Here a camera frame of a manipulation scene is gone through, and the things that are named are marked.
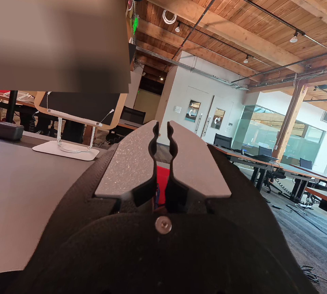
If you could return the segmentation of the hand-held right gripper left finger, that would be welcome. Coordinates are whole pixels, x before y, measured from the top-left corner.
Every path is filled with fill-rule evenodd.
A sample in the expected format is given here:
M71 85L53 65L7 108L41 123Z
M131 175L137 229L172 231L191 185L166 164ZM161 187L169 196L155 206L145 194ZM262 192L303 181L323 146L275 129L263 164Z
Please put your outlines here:
M96 198L132 200L139 207L157 191L159 123L149 121L122 139L95 191Z

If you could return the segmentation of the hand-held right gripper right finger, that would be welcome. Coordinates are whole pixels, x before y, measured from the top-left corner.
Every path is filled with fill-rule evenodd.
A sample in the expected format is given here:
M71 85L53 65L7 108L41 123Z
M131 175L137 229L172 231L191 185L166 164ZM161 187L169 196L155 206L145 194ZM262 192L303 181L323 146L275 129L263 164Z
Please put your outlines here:
M175 121L167 123L170 141L169 180L165 190L167 209L189 209L209 199L231 197L229 189L207 144Z

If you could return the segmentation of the red plastic bin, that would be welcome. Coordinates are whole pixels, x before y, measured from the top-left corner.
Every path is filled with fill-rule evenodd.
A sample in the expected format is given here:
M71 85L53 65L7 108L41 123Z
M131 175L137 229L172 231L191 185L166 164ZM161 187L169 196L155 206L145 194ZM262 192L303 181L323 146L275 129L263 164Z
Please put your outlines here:
M166 203L166 187L169 180L169 174L169 169L157 166L157 185L156 192L153 197L154 210L163 207Z

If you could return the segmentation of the white door with phone sign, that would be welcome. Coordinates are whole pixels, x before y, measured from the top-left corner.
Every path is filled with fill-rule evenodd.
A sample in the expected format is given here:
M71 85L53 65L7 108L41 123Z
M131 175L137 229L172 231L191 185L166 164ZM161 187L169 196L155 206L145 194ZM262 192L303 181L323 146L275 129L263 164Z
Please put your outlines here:
M228 123L233 105L234 103L226 98L218 95L213 97L202 135L205 142L213 144L216 134L231 137L231 127Z
M205 134L214 98L212 94L193 88L187 93L185 126L200 138Z

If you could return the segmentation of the wood-edged office desk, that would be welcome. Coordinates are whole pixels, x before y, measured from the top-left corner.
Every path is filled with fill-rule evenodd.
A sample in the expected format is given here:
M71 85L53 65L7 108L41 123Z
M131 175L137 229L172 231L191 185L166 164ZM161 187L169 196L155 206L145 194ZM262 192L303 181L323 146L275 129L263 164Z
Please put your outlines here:
M278 163L278 167L285 172L286 177L295 179L297 183L294 184L292 192L283 190L279 192L279 195L283 195L294 203L300 203L302 196L305 192L308 193L307 187L309 183L314 184L314 190L317 190L317 184L319 182L326 183L326 174L319 173L311 169L303 168L296 165L287 165Z
M253 167L251 182L256 186L259 192L261 191L267 172L272 171L273 168L279 167L279 164L276 161L263 161L251 155L245 155L240 152L212 144L208 144L208 146L223 153L227 158L229 158L231 163L238 163Z

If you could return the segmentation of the dark grey box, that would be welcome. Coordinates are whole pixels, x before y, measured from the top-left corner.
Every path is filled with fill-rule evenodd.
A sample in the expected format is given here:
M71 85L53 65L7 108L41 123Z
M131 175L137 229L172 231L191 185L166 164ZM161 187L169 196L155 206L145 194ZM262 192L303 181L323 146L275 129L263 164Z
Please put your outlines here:
M24 126L9 122L0 122L0 138L10 141L21 140Z

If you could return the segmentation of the black pole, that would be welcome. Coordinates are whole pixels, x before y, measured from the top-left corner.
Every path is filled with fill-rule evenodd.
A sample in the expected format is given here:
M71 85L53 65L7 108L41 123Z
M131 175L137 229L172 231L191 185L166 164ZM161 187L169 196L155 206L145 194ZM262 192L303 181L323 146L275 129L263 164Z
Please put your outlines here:
M13 123L17 95L18 91L10 91L9 102L6 109L6 122L8 123Z

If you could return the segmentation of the black ceiling pipe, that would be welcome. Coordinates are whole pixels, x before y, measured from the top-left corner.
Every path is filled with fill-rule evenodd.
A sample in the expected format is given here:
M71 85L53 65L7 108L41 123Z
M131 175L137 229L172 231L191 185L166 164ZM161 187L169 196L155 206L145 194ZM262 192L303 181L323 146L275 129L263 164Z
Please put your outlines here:
M193 31L199 25L199 23L201 22L202 18L205 16L205 14L208 12L208 10L210 9L210 7L213 5L214 2L215 2L215 0L211 0L210 3L207 5L206 9L204 10L204 12L200 16L200 18L197 20L197 22L194 24L194 26L190 30L189 34L183 40L182 44L179 46L178 50L176 51L176 53L174 54L174 56L173 56L172 59L174 59L177 56L177 54L179 53L179 51L181 50L181 48L184 46L184 44L186 43L186 41L188 40L188 38L190 37L190 35L193 33Z

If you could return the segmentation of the wooden support post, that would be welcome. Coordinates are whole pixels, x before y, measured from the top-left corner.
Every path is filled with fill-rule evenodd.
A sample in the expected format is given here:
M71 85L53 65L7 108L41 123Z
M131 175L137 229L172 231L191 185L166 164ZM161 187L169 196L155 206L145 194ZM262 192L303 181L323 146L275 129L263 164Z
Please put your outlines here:
M277 159L277 162L281 162L308 87L309 86L305 81L299 81L296 83L291 102L288 106L281 129L277 134L277 140L272 152L272 156Z

